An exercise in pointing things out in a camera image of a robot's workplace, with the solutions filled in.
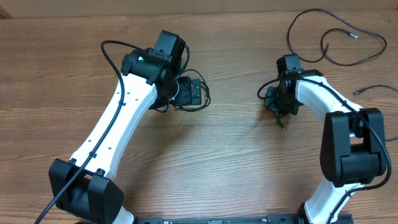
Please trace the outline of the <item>black USB-A cable white plug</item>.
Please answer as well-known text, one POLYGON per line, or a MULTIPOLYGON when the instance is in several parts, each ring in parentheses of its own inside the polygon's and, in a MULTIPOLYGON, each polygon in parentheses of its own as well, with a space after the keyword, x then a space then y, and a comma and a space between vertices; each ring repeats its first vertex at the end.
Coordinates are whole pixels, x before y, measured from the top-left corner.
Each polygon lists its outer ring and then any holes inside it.
POLYGON ((206 80, 204 79, 203 75, 195 69, 188 69, 183 71, 183 73, 187 72, 195 72, 196 74, 199 75, 199 78, 201 81, 201 104, 200 105, 190 105, 190 106, 174 106, 178 110, 186 111, 186 112, 197 112, 200 110, 205 109, 207 106, 210 105, 211 103, 211 96, 210 96, 210 88, 206 83, 206 80))

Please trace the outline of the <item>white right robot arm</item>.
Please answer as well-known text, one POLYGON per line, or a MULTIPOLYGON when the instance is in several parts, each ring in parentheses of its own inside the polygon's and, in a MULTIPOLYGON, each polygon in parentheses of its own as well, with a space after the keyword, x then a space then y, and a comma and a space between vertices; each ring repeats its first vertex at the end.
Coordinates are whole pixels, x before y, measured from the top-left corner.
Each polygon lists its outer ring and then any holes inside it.
POLYGON ((298 55, 276 61, 278 85, 267 82, 264 106, 280 121, 307 106, 323 123, 320 166, 323 179, 293 215, 268 215, 268 223, 352 223, 341 209, 356 192, 387 184, 392 163, 386 149, 384 117, 338 93, 318 70, 304 70, 298 55))

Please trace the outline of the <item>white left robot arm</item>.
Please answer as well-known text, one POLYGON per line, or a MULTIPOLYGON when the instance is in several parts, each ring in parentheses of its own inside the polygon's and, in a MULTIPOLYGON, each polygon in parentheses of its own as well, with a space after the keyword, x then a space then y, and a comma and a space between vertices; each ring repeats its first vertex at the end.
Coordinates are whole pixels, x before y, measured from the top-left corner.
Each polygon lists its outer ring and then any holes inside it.
POLYGON ((124 150, 149 110, 171 106, 186 112, 211 101, 205 79, 187 76, 189 48, 177 34, 163 30, 153 47, 133 47, 114 70, 114 95, 85 142, 69 160, 56 159, 49 169, 50 207, 80 217, 85 223, 135 223, 124 208, 124 192, 115 184, 124 150))

